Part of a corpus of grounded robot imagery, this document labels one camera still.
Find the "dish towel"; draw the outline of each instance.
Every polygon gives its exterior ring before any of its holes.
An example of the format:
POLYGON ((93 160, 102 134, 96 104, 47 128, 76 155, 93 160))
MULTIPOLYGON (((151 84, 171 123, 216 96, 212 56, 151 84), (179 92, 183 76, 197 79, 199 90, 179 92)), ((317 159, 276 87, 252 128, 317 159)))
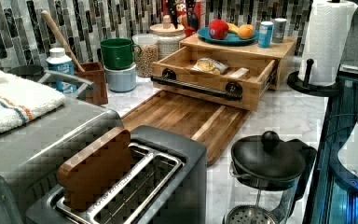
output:
POLYGON ((61 92, 0 70, 0 133, 24 125, 64 103, 61 92))

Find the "orange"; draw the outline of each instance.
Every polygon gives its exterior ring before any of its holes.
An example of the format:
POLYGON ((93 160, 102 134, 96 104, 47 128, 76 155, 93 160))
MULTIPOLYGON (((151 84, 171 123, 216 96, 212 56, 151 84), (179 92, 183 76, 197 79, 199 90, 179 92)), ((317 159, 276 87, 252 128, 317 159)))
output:
POLYGON ((251 24, 244 24, 238 30, 238 37, 240 39, 250 39, 254 35, 254 26, 251 24))

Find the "black stand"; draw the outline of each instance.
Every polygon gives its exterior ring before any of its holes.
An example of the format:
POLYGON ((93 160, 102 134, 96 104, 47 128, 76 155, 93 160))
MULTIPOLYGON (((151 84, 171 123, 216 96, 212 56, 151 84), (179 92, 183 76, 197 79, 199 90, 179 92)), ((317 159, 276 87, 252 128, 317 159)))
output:
POLYGON ((310 69, 312 68, 313 60, 307 60, 307 70, 305 73, 304 81, 298 78, 298 71, 289 75, 287 78, 287 85, 295 91, 299 91, 308 95, 331 97, 338 96, 341 92, 342 85, 339 82, 330 86, 316 86, 309 84, 310 82, 310 69))

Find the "wooden cutting board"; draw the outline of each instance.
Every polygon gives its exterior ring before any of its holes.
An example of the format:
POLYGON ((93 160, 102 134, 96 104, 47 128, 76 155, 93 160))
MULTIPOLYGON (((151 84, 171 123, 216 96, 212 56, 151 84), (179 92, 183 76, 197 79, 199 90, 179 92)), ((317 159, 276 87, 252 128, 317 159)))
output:
POLYGON ((110 189, 132 165, 130 132, 114 128, 61 165, 57 180, 64 203, 83 212, 110 189))
POLYGON ((122 120, 129 131, 149 125, 198 141, 207 147, 207 163, 212 165, 249 114, 248 110, 159 91, 122 120))

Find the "black drawer handle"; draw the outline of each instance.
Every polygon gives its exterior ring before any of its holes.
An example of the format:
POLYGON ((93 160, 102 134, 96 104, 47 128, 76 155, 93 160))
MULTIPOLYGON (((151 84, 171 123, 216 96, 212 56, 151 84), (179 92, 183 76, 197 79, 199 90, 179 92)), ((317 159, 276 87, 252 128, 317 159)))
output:
POLYGON ((206 95, 223 98, 229 101, 240 101, 242 99, 242 86, 238 82, 228 82, 226 91, 219 91, 212 88, 202 87, 190 83, 175 80, 175 73, 170 69, 164 69, 163 77, 152 76, 151 80, 160 85, 171 86, 183 90, 195 91, 206 95))

